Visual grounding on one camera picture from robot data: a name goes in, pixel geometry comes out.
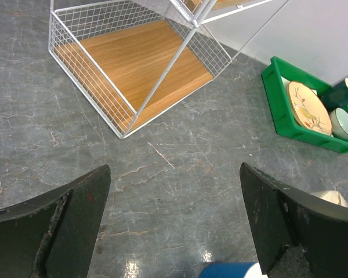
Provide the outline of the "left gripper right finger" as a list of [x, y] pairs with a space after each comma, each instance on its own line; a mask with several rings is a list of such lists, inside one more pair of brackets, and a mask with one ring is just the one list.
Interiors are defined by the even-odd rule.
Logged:
[[242, 196], [263, 274], [348, 277], [348, 208], [242, 163]]

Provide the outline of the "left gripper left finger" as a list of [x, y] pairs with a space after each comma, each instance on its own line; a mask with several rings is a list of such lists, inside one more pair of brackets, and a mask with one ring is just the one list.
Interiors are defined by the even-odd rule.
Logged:
[[87, 277], [111, 184], [102, 165], [0, 209], [0, 277]]

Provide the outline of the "cream roll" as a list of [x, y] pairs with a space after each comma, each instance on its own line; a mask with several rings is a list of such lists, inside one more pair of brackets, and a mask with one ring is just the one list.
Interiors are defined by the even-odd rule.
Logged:
[[348, 208], [348, 202], [344, 199], [339, 191], [318, 191], [311, 194], [319, 197], [322, 200]]

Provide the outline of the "white wire wooden shelf rack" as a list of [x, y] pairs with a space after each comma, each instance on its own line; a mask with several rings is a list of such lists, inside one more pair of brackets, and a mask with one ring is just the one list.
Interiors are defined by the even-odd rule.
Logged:
[[51, 6], [48, 51], [123, 139], [234, 60], [207, 24], [262, 1], [100, 1]]

